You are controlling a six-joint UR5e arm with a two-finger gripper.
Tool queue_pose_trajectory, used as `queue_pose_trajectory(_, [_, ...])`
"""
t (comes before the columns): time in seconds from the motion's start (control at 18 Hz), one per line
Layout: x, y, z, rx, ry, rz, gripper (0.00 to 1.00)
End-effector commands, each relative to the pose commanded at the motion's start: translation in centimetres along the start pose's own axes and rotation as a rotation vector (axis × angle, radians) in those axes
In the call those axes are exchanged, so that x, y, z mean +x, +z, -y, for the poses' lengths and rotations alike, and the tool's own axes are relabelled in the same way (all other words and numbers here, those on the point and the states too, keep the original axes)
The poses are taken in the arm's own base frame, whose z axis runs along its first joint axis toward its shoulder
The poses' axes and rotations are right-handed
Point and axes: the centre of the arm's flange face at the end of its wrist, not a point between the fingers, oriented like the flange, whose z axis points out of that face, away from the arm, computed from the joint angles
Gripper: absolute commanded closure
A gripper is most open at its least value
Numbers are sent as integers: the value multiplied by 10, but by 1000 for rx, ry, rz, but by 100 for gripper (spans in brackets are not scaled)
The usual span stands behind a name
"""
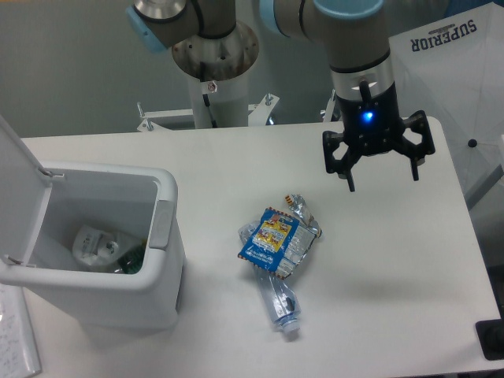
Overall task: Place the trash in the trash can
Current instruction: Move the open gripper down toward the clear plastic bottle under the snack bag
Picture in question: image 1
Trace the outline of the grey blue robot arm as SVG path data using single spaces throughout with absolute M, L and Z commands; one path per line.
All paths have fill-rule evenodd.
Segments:
M 343 121 L 322 135 L 328 173 L 352 180 L 363 157 L 395 151 L 413 172 L 435 146 L 423 111 L 398 110 L 384 4 L 381 1 L 262 1 L 267 28 L 323 46 Z M 197 128 L 248 125 L 246 77 L 258 59 L 255 33 L 233 1 L 134 1 L 132 29 L 153 51 L 170 50 L 187 77 Z

